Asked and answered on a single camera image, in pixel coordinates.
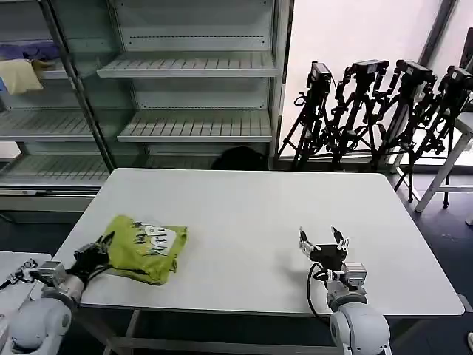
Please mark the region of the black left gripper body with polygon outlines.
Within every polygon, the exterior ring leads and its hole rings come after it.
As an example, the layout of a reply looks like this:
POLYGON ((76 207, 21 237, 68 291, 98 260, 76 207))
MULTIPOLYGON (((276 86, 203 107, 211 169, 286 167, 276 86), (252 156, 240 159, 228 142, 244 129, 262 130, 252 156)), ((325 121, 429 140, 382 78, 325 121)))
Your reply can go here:
POLYGON ((71 274, 78 278, 90 278, 109 264, 106 248, 97 243, 90 243, 76 250, 74 258, 71 274))

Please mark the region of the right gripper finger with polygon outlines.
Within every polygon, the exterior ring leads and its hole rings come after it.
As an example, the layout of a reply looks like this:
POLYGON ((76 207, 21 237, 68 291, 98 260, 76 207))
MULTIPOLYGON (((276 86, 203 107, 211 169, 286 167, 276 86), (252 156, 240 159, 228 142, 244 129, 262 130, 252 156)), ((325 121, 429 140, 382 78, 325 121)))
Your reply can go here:
POLYGON ((339 253, 347 252, 350 240, 347 237, 344 237, 343 234, 335 226, 331 226, 331 232, 336 241, 335 250, 339 253))
POLYGON ((308 240, 307 234, 301 226, 299 227, 299 249, 307 257, 310 257, 314 252, 320 251, 320 246, 308 240))

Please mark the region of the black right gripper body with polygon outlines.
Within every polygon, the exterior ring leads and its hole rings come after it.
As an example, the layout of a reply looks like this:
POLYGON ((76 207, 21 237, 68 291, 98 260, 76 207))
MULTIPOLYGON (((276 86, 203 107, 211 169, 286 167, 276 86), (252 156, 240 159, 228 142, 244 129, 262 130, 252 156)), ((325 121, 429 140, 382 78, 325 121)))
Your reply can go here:
POLYGON ((324 244, 311 252, 311 260, 318 263, 324 271, 340 271, 346 256, 347 250, 336 244, 324 244))

